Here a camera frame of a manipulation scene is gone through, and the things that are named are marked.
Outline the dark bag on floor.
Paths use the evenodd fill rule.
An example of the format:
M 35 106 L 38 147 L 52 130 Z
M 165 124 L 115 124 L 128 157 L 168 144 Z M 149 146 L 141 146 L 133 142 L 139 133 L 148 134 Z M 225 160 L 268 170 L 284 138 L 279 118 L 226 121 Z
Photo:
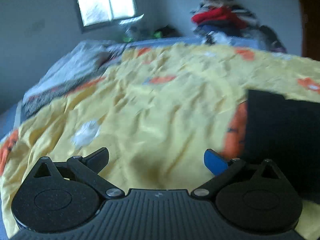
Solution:
M 166 25 L 155 31 L 155 35 L 159 38 L 180 37 L 180 33 L 173 27 Z

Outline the black pants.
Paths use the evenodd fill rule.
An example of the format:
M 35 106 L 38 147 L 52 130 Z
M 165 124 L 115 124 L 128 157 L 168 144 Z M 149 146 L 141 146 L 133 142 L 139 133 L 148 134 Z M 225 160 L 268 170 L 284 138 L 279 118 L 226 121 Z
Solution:
M 319 103 L 249 90 L 241 158 L 271 159 L 304 200 L 319 203 Z

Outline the pile of clothes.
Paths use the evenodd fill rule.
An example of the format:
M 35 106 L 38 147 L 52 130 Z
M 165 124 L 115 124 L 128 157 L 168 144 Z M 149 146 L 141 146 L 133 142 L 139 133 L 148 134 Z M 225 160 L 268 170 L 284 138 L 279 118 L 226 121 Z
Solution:
M 253 40 L 271 52 L 287 52 L 276 32 L 260 24 L 256 14 L 237 0 L 200 0 L 191 14 L 195 31 L 200 35 L 223 33 L 228 37 Z

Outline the brown wooden door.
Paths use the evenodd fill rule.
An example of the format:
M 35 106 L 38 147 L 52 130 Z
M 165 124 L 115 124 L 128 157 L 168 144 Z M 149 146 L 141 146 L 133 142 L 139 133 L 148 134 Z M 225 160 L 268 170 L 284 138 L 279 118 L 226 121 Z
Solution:
M 299 0 L 302 16 L 302 55 L 319 61 L 319 0 Z

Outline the yellow carrot-print bedsheet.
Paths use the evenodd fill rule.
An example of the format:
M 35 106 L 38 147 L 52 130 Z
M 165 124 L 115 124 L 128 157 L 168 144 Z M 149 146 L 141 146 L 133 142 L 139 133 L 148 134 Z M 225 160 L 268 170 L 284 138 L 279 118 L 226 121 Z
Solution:
M 95 85 L 53 100 L 18 129 L 1 176 L 8 237 L 18 232 L 11 202 L 42 156 L 65 161 L 101 147 L 101 176 L 130 188 L 192 190 L 210 177 L 206 149 L 221 150 L 246 89 L 319 102 L 300 79 L 319 82 L 319 62 L 226 45 L 127 49 Z

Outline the green plastic stool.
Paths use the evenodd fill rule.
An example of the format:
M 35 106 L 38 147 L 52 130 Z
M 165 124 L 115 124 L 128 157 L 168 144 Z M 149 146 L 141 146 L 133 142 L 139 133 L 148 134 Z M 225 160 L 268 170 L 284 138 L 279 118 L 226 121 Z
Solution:
M 148 33 L 148 32 L 141 32 L 141 31 L 133 31 L 131 29 L 127 29 L 125 34 L 122 38 L 123 42 L 130 43 L 130 42 L 137 42 L 137 41 L 145 41 L 145 40 L 153 40 L 162 38 L 160 32 L 156 33 Z

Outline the window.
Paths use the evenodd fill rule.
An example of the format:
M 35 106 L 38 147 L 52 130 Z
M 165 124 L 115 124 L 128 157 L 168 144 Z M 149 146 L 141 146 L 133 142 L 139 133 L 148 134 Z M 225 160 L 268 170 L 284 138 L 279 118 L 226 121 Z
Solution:
M 136 0 L 75 0 L 81 31 L 87 32 L 113 25 L 129 25 L 144 15 Z

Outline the grey patterned blanket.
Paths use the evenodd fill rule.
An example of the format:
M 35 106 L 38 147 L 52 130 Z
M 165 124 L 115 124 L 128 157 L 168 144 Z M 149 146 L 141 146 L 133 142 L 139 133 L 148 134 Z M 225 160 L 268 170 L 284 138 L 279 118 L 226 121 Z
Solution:
M 53 99 L 102 76 L 110 65 L 120 61 L 125 47 L 125 44 L 108 40 L 81 41 L 24 94 L 22 102 L 25 116 L 31 117 Z

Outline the blue striped mattress edge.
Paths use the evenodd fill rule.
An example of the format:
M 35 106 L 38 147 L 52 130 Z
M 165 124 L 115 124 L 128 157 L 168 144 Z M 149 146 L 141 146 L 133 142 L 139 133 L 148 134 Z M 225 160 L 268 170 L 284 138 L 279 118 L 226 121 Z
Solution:
M 126 45 L 127 48 L 144 48 L 144 47 L 165 47 L 172 46 L 176 43 L 185 44 L 204 44 L 204 38 L 200 37 L 172 37 L 172 38 L 160 38 L 154 40 L 144 40 L 138 42 L 131 42 Z M 216 44 L 226 44 L 234 47 L 248 47 L 258 50 L 266 50 L 266 46 L 254 39 L 240 38 L 240 37 L 227 37 L 219 38 Z

